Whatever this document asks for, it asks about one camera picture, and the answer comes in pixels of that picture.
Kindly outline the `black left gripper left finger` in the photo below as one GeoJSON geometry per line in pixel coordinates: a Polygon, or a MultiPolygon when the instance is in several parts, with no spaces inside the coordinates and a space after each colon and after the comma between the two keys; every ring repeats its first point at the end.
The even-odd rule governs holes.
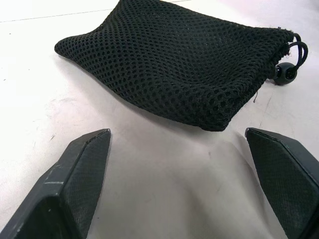
{"type": "Polygon", "coordinates": [[[100,198],[111,131],[85,134],[66,147],[35,183],[0,239],[86,239],[100,198]]]}

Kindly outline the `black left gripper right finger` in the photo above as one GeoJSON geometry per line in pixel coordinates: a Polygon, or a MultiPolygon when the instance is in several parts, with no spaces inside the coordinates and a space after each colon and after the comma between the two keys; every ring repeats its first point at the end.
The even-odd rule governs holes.
{"type": "Polygon", "coordinates": [[[249,127],[258,178],[288,239],[319,239],[319,161],[297,140],[249,127]]]}

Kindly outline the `black mesh drawstring bag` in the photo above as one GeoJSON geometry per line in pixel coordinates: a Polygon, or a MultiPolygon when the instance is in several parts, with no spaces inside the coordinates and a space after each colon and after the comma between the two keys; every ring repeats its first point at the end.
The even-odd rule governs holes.
{"type": "Polygon", "coordinates": [[[223,131],[274,75],[293,39],[285,29],[244,26],[161,0],[120,0],[99,27],[54,50],[136,107],[223,131]]]}

